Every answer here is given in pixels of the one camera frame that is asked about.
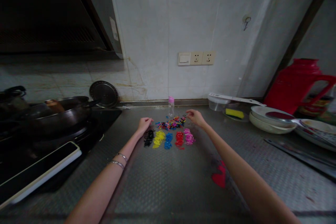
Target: yellow sponge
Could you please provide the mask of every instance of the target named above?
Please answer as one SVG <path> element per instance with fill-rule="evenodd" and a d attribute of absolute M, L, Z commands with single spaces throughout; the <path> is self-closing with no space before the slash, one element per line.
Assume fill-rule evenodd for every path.
<path fill-rule="evenodd" d="M 235 116 L 238 117 L 240 119 L 244 118 L 244 113 L 238 110 L 232 110 L 230 108 L 225 109 L 225 114 L 227 114 L 228 116 Z"/>

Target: white wall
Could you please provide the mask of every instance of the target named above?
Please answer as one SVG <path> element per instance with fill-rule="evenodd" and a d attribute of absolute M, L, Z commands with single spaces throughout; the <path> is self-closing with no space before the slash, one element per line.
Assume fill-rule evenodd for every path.
<path fill-rule="evenodd" d="M 310 2 L 115 0 L 124 61 L 9 57 L 0 60 L 0 89 L 24 85 L 34 102 L 87 95 L 96 80 L 115 85 L 121 100 L 262 96 Z M 252 21 L 243 31 L 245 15 Z M 196 50 L 217 51 L 215 64 L 177 65 L 178 52 Z"/>
<path fill-rule="evenodd" d="M 323 74 L 336 75 L 336 0 L 325 0 L 294 58 L 314 58 Z"/>

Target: range hood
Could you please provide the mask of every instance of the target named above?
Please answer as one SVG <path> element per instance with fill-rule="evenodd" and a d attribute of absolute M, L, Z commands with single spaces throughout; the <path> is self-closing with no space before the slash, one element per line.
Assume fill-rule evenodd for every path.
<path fill-rule="evenodd" d="M 99 13 L 92 0 L 1 0 L 0 53 L 118 52 L 119 40 L 108 34 L 114 11 L 107 1 L 109 15 L 106 9 Z"/>

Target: pile of rubber bands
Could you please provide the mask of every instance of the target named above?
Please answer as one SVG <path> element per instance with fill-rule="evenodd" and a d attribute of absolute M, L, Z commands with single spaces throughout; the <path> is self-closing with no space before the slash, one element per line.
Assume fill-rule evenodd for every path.
<path fill-rule="evenodd" d="M 181 131 L 176 132 L 175 145 L 179 149 L 184 149 L 184 147 L 182 147 L 182 145 L 183 145 L 183 132 L 181 132 Z"/>
<path fill-rule="evenodd" d="M 152 144 L 153 138 L 154 138 L 154 131 L 155 130 L 153 130 L 153 129 L 150 129 L 148 131 L 148 135 L 145 136 L 145 140 L 144 140 L 145 145 L 144 145 L 144 147 L 149 147 Z"/>
<path fill-rule="evenodd" d="M 158 131 L 154 138 L 153 149 L 158 148 L 161 145 L 162 141 L 165 140 L 165 138 L 166 134 L 163 131 Z"/>
<path fill-rule="evenodd" d="M 172 144 L 171 144 L 171 141 L 173 140 L 173 134 L 171 133 L 167 133 L 166 135 L 166 141 L 164 143 L 164 148 L 165 149 L 170 149 Z"/>
<path fill-rule="evenodd" d="M 177 128 L 183 128 L 186 121 L 186 115 L 183 115 L 181 118 L 175 116 L 172 120 L 166 122 L 157 122 L 156 125 L 160 130 L 175 130 Z"/>
<path fill-rule="evenodd" d="M 186 128 L 184 129 L 185 134 L 185 144 L 186 145 L 192 145 L 195 142 L 194 136 L 190 133 L 190 129 Z"/>

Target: pot lid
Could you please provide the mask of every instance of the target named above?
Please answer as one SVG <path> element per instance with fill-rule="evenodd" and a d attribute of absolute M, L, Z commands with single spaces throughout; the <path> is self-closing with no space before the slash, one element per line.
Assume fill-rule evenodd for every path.
<path fill-rule="evenodd" d="M 90 87 L 90 97 L 92 100 L 101 99 L 97 106 L 102 108 L 114 107 L 118 102 L 118 92 L 115 87 L 103 80 L 94 82 Z"/>

